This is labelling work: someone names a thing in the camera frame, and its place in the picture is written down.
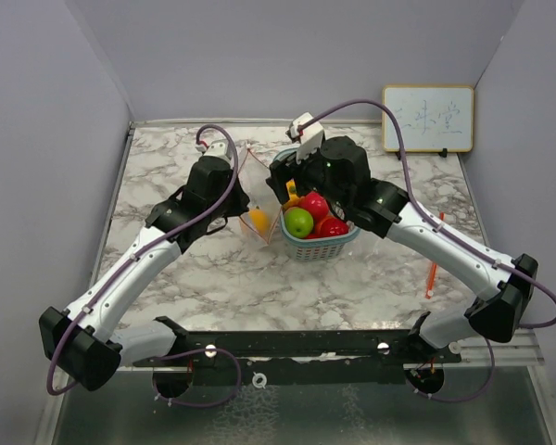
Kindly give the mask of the yellow orange toy peach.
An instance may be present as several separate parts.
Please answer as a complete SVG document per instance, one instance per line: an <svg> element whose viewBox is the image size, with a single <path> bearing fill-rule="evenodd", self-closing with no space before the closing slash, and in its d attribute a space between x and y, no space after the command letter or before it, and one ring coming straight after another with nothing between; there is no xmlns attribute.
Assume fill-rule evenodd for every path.
<svg viewBox="0 0 556 445"><path fill-rule="evenodd" d="M265 235L268 233L271 227L271 221L268 214L265 211L259 208L255 208L250 210L247 216L251 224L259 234Z"/></svg>

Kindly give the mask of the clear zip bag orange zipper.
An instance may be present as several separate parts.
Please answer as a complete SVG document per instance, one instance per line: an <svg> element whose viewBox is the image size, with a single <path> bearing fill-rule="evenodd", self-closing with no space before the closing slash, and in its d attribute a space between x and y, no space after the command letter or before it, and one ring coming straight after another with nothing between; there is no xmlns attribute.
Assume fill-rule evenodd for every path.
<svg viewBox="0 0 556 445"><path fill-rule="evenodd" d="M268 246L272 241L272 235L282 207L272 190L266 184L269 178L269 164L264 161L250 144L245 144L239 153L238 178L243 190L249 195L249 210L259 208L265 211L271 221L271 227L267 234L259 234L251 224L247 214L239 217L239 224L246 243L251 249L261 249Z"/></svg>

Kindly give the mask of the yellow toy bell pepper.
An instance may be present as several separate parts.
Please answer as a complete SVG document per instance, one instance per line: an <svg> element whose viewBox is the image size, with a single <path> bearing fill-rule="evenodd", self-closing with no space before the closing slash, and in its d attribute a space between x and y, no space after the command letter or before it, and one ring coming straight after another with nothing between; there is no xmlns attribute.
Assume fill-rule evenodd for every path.
<svg viewBox="0 0 556 445"><path fill-rule="evenodd" d="M286 183L287 193L288 193L288 200L283 204L283 209L288 210L290 208L296 207L299 205L300 200L302 197L297 192L297 186L294 180L290 180Z"/></svg>

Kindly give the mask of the green toy apple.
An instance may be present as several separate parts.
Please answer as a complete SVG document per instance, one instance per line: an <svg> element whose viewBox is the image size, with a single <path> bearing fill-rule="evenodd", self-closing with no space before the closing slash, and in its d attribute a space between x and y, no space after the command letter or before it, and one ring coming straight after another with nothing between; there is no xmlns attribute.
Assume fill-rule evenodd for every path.
<svg viewBox="0 0 556 445"><path fill-rule="evenodd" d="M284 226L291 236L303 239L313 231L314 220L307 210L293 207L284 213Z"/></svg>

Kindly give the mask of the red toy apple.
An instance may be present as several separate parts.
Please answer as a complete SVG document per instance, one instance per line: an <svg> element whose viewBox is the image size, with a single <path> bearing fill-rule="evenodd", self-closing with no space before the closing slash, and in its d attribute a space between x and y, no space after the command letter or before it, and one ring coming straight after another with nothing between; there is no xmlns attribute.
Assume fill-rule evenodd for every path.
<svg viewBox="0 0 556 445"><path fill-rule="evenodd" d="M318 223L329 214L327 201L315 191L309 192L301 198L298 206L307 211L315 223Z"/></svg>

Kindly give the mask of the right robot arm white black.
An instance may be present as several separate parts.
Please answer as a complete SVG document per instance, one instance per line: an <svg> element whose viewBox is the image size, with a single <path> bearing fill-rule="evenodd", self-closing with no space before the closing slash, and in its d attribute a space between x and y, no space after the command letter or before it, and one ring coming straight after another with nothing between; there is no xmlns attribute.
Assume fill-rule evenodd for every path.
<svg viewBox="0 0 556 445"><path fill-rule="evenodd" d="M347 136L324 141L304 160L295 153L276 159L266 182L280 202L288 199L288 181L301 195L318 192L356 227L420 253L474 293L472 302L419 318L407 340L413 360L429 362L448 344L468 337L512 340L533 293L535 259L495 252L412 205L406 190L372 177L366 151Z"/></svg>

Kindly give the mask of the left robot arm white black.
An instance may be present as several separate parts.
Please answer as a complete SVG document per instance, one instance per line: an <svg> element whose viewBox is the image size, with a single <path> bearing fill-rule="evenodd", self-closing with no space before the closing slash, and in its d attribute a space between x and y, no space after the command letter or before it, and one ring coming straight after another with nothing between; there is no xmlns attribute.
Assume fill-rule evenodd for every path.
<svg viewBox="0 0 556 445"><path fill-rule="evenodd" d="M156 204L126 252L81 297L59 311L50 307L39 319L49 368L60 368L93 391L119 367L157 357L173 366L185 357L186 344L174 324L152 321L118 327L130 306L168 265L211 223L240 216L249 198L238 183L238 163L224 155L204 155L192 166L186 184Z"/></svg>

